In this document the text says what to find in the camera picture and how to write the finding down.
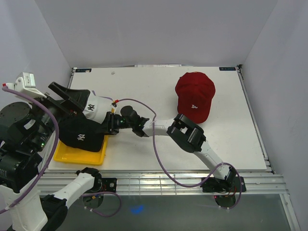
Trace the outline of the white baseball cap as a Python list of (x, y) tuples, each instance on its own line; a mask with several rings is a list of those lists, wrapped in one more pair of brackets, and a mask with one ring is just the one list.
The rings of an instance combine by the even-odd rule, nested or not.
[(111, 111), (112, 102), (111, 98), (96, 96), (90, 92), (82, 113), (87, 119), (101, 124), (105, 120), (107, 112)]

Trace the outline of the black baseball cap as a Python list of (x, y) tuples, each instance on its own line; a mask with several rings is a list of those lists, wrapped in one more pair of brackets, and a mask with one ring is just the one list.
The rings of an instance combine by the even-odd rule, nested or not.
[(59, 123), (59, 139), (66, 146), (89, 152), (98, 152), (104, 141), (100, 124), (85, 117), (66, 118)]

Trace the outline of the red baseball cap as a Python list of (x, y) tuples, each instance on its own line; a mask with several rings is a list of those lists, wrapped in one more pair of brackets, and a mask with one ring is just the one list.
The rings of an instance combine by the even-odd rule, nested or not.
[(204, 123), (209, 116), (216, 88), (213, 81), (202, 72), (187, 72), (175, 86), (178, 96), (177, 111), (196, 124)]

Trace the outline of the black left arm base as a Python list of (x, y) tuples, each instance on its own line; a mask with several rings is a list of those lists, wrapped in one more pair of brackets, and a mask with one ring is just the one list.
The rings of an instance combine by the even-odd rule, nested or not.
[(96, 195), (82, 197), (85, 207), (96, 209), (103, 203), (104, 195), (101, 192), (116, 192), (116, 178), (101, 178), (95, 181), (94, 187), (85, 194), (96, 193)]

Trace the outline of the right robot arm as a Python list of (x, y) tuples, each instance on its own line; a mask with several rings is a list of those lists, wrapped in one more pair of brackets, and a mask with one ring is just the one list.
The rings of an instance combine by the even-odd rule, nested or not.
[(170, 137), (183, 151), (197, 156), (209, 169), (210, 174), (198, 185), (212, 186), (217, 192), (229, 191), (235, 185), (237, 171), (210, 147), (204, 130), (183, 114), (174, 119), (156, 120), (141, 117), (131, 106), (125, 106), (120, 114), (107, 112), (102, 122), (105, 135), (116, 135), (120, 129), (130, 128), (139, 137)]

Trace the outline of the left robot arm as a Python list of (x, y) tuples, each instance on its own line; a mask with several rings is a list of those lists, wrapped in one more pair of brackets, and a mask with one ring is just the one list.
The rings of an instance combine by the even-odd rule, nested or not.
[(89, 90), (72, 90), (55, 82), (49, 87), (59, 100), (24, 84), (2, 87), (24, 98), (0, 112), (0, 192), (12, 217), (12, 231), (54, 231), (79, 197), (102, 188), (99, 171), (87, 167), (61, 190), (40, 197), (37, 182), (44, 173), (39, 169), (40, 152), (51, 136), (87, 151), (99, 151), (104, 137), (100, 128), (106, 111), (100, 98)]

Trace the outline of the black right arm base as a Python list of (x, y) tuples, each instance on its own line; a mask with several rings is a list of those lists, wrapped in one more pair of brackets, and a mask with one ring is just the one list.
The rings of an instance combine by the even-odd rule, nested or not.
[(230, 209), (236, 205), (236, 193), (246, 192), (243, 177), (235, 177), (232, 182), (210, 177), (200, 187), (204, 193), (216, 193), (214, 195), (216, 204), (225, 209)]

